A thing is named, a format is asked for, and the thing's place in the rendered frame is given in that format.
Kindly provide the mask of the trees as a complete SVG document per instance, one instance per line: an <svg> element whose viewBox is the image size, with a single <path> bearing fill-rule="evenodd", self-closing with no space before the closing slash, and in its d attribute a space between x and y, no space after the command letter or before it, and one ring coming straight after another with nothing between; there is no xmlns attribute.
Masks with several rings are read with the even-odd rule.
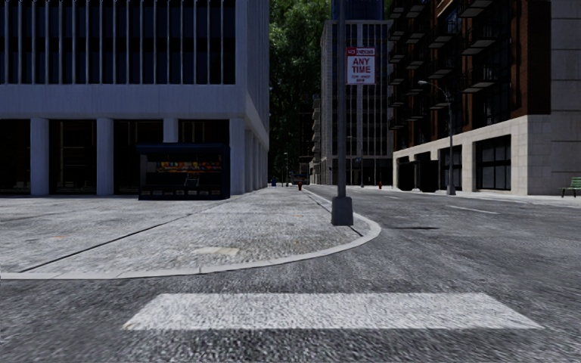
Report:
<svg viewBox="0 0 581 363"><path fill-rule="evenodd" d="M299 156L301 108L321 82L320 36L331 0L270 0L269 176L286 175Z"/></svg>

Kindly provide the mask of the grey concrete office building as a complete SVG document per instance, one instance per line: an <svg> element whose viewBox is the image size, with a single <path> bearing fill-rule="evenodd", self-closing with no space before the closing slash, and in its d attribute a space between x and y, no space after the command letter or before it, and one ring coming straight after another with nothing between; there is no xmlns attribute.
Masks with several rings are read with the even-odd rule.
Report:
<svg viewBox="0 0 581 363"><path fill-rule="evenodd" d="M389 20L347 20L346 46L373 47L376 51L376 83L346 87L346 184L360 185L358 141L363 138L364 184L393 183L393 133L388 119L392 94L389 84L392 65L388 55L393 43L388 39ZM310 181L319 185L337 183L337 21L325 22L320 46L321 94L314 103L312 130L313 158Z"/></svg>

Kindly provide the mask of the blue booth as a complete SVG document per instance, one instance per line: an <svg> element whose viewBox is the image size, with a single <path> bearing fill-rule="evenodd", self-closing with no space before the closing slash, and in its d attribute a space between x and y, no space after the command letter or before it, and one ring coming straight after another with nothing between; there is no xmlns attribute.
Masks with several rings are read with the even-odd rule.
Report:
<svg viewBox="0 0 581 363"><path fill-rule="evenodd" d="M230 198L227 144L139 144L139 200Z"/></svg>

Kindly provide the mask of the grey street lamp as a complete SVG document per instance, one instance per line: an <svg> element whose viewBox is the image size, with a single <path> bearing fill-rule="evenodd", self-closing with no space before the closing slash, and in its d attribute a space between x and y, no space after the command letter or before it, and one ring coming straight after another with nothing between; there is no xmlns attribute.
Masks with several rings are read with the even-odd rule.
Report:
<svg viewBox="0 0 581 363"><path fill-rule="evenodd" d="M452 108L451 108L451 98L449 92L446 89L442 89L439 86L433 84L432 82L427 82L425 80L419 80L419 85L432 85L437 90L441 91L445 98L448 107L448 116L449 116L449 169L448 169L448 176L449 181L446 189L446 194L449 196L456 195L456 189L453 181L453 117L452 117Z"/></svg>

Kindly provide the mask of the pale concrete building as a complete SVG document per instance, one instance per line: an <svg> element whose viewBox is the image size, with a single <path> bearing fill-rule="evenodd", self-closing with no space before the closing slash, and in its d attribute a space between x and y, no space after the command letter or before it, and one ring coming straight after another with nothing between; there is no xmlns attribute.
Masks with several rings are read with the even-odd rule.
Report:
<svg viewBox="0 0 581 363"><path fill-rule="evenodd" d="M0 195L131 194L148 143L264 187L269 0L0 0Z"/></svg>

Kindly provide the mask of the glass tower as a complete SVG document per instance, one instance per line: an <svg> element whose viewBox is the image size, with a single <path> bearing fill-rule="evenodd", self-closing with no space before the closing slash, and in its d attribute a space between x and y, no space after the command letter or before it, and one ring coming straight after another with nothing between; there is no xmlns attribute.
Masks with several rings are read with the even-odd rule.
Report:
<svg viewBox="0 0 581 363"><path fill-rule="evenodd" d="M344 0L345 20L384 20L384 0Z"/></svg>

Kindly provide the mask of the red brick building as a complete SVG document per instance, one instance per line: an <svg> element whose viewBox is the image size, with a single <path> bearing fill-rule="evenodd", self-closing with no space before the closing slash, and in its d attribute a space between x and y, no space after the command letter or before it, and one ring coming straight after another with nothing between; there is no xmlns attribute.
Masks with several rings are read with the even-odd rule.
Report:
<svg viewBox="0 0 581 363"><path fill-rule="evenodd" d="M581 177L581 0L392 0L393 183L558 195Z"/></svg>

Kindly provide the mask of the sign on a post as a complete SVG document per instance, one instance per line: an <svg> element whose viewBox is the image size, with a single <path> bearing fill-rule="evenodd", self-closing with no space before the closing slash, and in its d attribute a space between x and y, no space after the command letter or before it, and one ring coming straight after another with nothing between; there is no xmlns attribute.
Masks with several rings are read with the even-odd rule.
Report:
<svg viewBox="0 0 581 363"><path fill-rule="evenodd" d="M353 202L346 195L346 24L345 2L338 0L337 24L337 196L332 200L331 223L353 225Z"/></svg>

